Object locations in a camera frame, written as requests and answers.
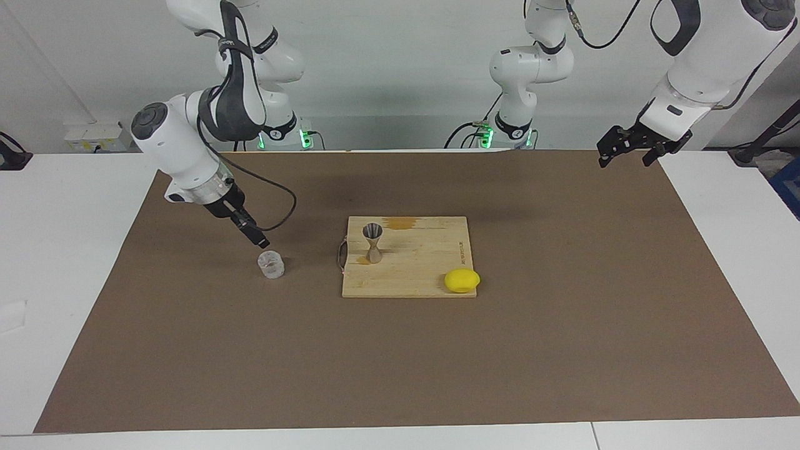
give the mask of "brown paper mat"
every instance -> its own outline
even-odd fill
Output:
[[[593,152],[234,155],[260,251],[159,175],[36,432],[800,415],[660,167]],[[285,194],[243,175],[266,225]],[[351,215],[465,215],[477,299],[342,299]]]

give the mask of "white table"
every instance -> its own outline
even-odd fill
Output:
[[[800,223],[758,171],[737,168],[723,153],[683,152],[662,165],[800,396]],[[24,436],[34,429],[154,173],[144,155],[39,155],[22,172],[0,173],[0,304],[27,302],[25,326],[0,335],[0,434],[6,435],[0,449],[800,448],[800,418]]]

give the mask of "clear plastic cup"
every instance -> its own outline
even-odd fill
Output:
[[[261,272],[268,279],[278,279],[283,276],[286,270],[283,265],[283,259],[276,251],[265,251],[258,257],[258,266]]]

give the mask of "black cable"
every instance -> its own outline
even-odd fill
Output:
[[[345,266],[347,265],[347,251],[342,252],[342,250],[345,249],[347,249],[347,236],[345,236],[342,243],[339,244],[339,251],[336,252],[336,264],[342,269],[342,274],[345,273]]]
[[[580,27],[580,21],[578,20],[578,14],[575,13],[575,10],[573,9],[572,4],[570,3],[570,0],[565,0],[565,2],[566,2],[567,11],[569,11],[570,16],[572,18],[574,18],[575,31],[578,32],[578,37],[588,47],[593,48],[595,50],[602,50],[602,49],[610,46],[611,44],[613,44],[614,42],[617,41],[617,38],[619,38],[619,36],[622,34],[622,32],[628,26],[628,22],[630,22],[630,19],[634,16],[634,13],[636,12],[636,9],[639,8],[639,3],[641,3],[642,0],[636,0],[636,3],[634,3],[634,5],[630,8],[630,12],[628,13],[628,17],[625,18],[625,21],[622,23],[622,26],[619,27],[619,31],[617,31],[617,34],[615,34],[614,37],[611,38],[611,40],[609,42],[606,42],[605,44],[602,44],[600,46],[596,46],[593,43],[591,43],[591,42],[586,40],[586,37],[583,35],[583,30]]]
[[[472,123],[472,122],[467,122],[467,123],[465,123],[465,124],[461,125],[460,127],[456,128],[456,129],[455,129],[455,131],[453,131],[453,134],[452,134],[452,135],[450,135],[450,137],[447,139],[447,142],[445,143],[445,146],[444,146],[444,148],[447,148],[447,147],[449,147],[449,146],[450,146],[450,143],[451,143],[451,142],[453,142],[453,139],[455,138],[455,135],[457,135],[459,131],[461,131],[461,130],[463,130],[464,128],[467,128],[467,127],[475,127],[475,125],[473,125],[473,123]]]
[[[792,27],[789,29],[789,32],[786,33],[786,36],[784,36],[783,39],[781,39],[781,42],[778,42],[778,45],[775,46],[775,48],[772,49],[772,51],[766,55],[766,57],[755,67],[755,69],[753,69],[752,72],[750,72],[750,76],[747,77],[747,81],[745,81],[745,84],[742,86],[742,89],[739,91],[739,93],[736,95],[736,98],[734,98],[734,101],[731,102],[730,105],[727,106],[717,105],[714,108],[712,108],[712,110],[724,111],[724,110],[729,110],[730,108],[736,106],[736,104],[739,103],[739,100],[741,100],[742,96],[745,94],[745,91],[747,90],[747,87],[750,85],[750,82],[753,81],[755,75],[758,73],[759,70],[761,70],[761,66],[763,66],[766,60],[769,59],[770,56],[772,56],[772,54],[778,49],[778,47],[780,47],[781,44],[783,44],[783,42],[786,41],[787,38],[789,38],[789,35],[792,34],[794,29],[797,28],[797,26],[798,26],[798,20],[795,19],[794,22],[792,22]]]
[[[483,116],[483,120],[484,121],[489,119],[489,116],[492,114],[492,111],[494,110],[494,107],[497,106],[498,103],[500,102],[500,98],[502,98],[502,91],[500,92],[500,95],[498,95],[498,97],[494,100],[494,103],[492,103],[492,106],[489,107],[489,110],[486,112],[486,115]],[[473,136],[472,141],[470,142],[470,148],[472,148],[472,146],[474,144],[475,144],[475,137]]]
[[[272,227],[269,227],[269,228],[260,228],[260,227],[257,227],[254,223],[247,223],[246,225],[248,227],[250,227],[250,228],[254,228],[254,229],[262,231],[262,232],[268,232],[268,231],[277,230],[278,228],[280,228],[281,225],[286,223],[286,221],[289,220],[289,217],[291,217],[292,214],[294,214],[294,210],[297,209],[297,206],[298,206],[297,194],[295,194],[294,191],[292,191],[288,187],[283,186],[280,183],[276,183],[275,181],[272,181],[271,179],[263,177],[263,176],[255,173],[253,171],[250,171],[250,170],[246,169],[245,167],[239,166],[237,163],[234,163],[233,161],[231,161],[230,159],[226,158],[225,156],[222,156],[218,151],[216,151],[211,146],[211,144],[208,143],[208,140],[206,140],[206,136],[203,135],[203,133],[202,133],[202,122],[200,120],[200,116],[198,116],[197,126],[198,126],[198,135],[200,136],[200,139],[202,140],[202,143],[206,145],[206,148],[209,151],[211,151],[211,153],[217,155],[217,158],[220,158],[222,161],[230,164],[232,167],[235,167],[235,168],[239,169],[240,171],[248,174],[249,176],[251,176],[251,177],[253,177],[253,178],[257,179],[257,180],[263,181],[264,183],[270,184],[270,185],[272,185],[274,187],[277,187],[278,189],[286,191],[287,193],[289,193],[289,195],[292,196],[292,208],[289,210],[289,213],[280,222],[278,222],[277,224],[275,224],[275,225],[273,225]]]
[[[467,136],[464,138],[464,140],[461,142],[461,148],[464,148],[464,146],[466,145],[466,140],[467,140],[467,139],[469,139],[469,138],[472,138],[472,142],[474,143],[474,142],[475,142],[475,138],[480,138],[481,136],[483,136],[481,133],[474,133],[474,134],[472,134],[472,135],[467,135]]]
[[[784,133],[788,133],[789,131],[792,131],[792,128],[795,128],[797,125],[800,125],[800,120],[784,128],[780,133],[777,133],[775,136],[780,136]]]
[[[536,140],[534,141],[534,148],[531,150],[536,150],[536,145],[539,144],[539,130],[533,130],[531,133],[536,133]]]
[[[225,36],[222,36],[221,34],[219,34],[218,31],[210,30],[210,29],[200,30],[200,31],[194,33],[194,35],[197,36],[198,38],[200,36],[203,36],[204,34],[213,34],[213,35],[217,36],[220,39],[224,39],[225,38]]]
[[[773,137],[772,137],[772,139],[775,139],[775,138],[777,138],[777,137],[778,137],[778,136],[780,136],[780,135],[783,135],[783,134],[785,134],[785,133],[788,133],[789,131],[792,131],[792,129],[794,129],[795,127],[797,127],[797,125],[800,125],[800,120],[798,120],[797,122],[795,122],[795,123],[793,123],[793,124],[789,125],[788,127],[784,128],[784,129],[783,129],[783,130],[781,130],[779,133],[776,133],[776,134],[775,134],[775,136],[773,136]],[[739,148],[748,147],[748,146],[752,145],[754,142],[755,142],[755,141],[750,141],[750,142],[748,142],[748,143],[741,143],[741,144],[735,145],[735,146],[733,146],[733,147],[728,147],[728,148],[726,148],[726,149],[725,149],[725,151],[728,151],[728,150],[737,150],[737,149],[739,149]]]
[[[319,140],[322,141],[322,149],[328,150],[327,147],[325,147],[325,136],[323,136],[322,133],[320,133],[319,131],[309,131],[308,134],[319,136]]]
[[[22,151],[22,153],[27,153],[27,151],[24,148],[22,148],[22,146],[17,142],[16,139],[12,138],[11,136],[7,135],[6,133],[3,133],[2,131],[0,131],[0,136],[2,136],[3,138],[6,138],[6,140],[8,142],[13,143],[19,150]]]

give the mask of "wooden cutting board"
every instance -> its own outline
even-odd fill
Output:
[[[378,243],[383,259],[371,264],[363,228],[383,227]],[[342,284],[346,299],[475,298],[476,291],[447,290],[447,272],[473,268],[466,217],[350,217],[347,262]]]

